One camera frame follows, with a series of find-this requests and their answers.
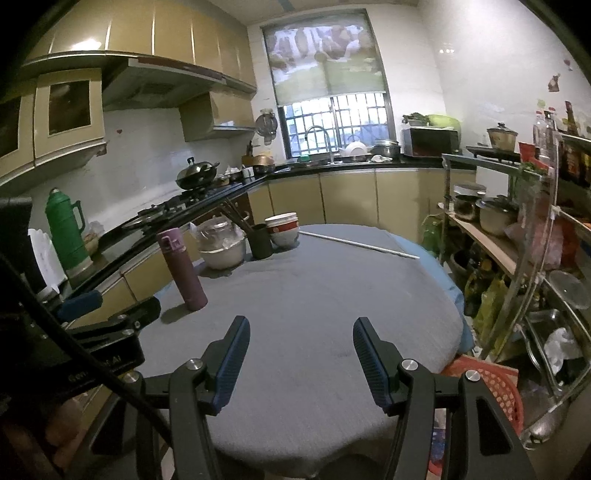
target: green thermos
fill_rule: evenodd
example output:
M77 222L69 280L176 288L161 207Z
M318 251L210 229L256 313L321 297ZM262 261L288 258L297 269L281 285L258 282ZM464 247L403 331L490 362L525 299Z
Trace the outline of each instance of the green thermos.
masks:
M82 226L74 216L74 208L78 209ZM56 248L57 257L68 277L75 277L87 267L92 260L82 240L85 222L80 208L80 200L72 203L70 197L58 189L52 189L45 206L45 215L49 222L51 241Z

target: pink water bottle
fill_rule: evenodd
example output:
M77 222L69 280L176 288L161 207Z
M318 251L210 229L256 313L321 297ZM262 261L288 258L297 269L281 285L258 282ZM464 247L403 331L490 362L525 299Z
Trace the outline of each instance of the pink water bottle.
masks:
M156 240L185 305L193 311L202 309L207 305L207 297L197 274L193 271L193 263L183 242L181 230L171 228L160 232Z

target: black countertop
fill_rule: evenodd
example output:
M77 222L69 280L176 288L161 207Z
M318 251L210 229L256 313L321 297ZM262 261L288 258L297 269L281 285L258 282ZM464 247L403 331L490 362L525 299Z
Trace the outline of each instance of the black countertop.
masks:
M198 216L207 213L209 210L216 207L223 200L238 197L257 185L271 180L334 171L366 169L380 170L383 168L443 168L443 165L441 158L411 158L403 155L401 161L391 163L364 162L308 168L291 168L289 166L278 166L278 168L280 169L274 173L258 178L244 179L240 183L234 183L218 188L208 194L203 200L176 214L169 222L161 225L158 231L186 225L190 221L195 220ZM464 164L453 164L452 168L459 170L474 170L474 168ZM156 232L145 234L141 231L135 231L131 234L117 236L117 232L111 231L107 232L104 237L105 238L102 238L101 244L99 244L98 256L93 256L94 267L90 276L74 288L67 286L62 292L62 297L73 297L93 290L99 284L107 280L112 274L118 272L123 265L132 260L136 255L156 243Z

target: upper cabinet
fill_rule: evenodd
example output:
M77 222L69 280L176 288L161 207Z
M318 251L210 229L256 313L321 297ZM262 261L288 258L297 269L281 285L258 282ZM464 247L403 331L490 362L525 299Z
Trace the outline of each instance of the upper cabinet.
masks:
M105 136L100 69L41 75L35 94L35 157Z
M188 5L177 0L80 0L41 38L28 59L70 51L155 56L180 62L176 68L181 71L186 64L219 72L232 87L240 89L232 81L240 80L253 90L246 27L206 0ZM79 56L76 62L80 67Z
M35 82L24 82L0 102L0 179L33 167Z

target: gray tablecloth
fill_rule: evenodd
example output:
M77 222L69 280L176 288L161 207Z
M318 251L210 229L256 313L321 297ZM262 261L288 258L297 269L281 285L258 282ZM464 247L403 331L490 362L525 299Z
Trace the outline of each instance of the gray tablecloth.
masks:
M377 228L303 229L402 250ZM222 452L273 473L308 476L354 446L391 438L395 420L374 404L353 348L359 316L433 372L459 344L455 306L416 260L300 235L297 248L262 261L247 254L226 274L202 267L209 304L189 313L174 283L159 292L163 313L139 337L146 356L139 370L173 371L246 316L251 343L242 371L209 426Z

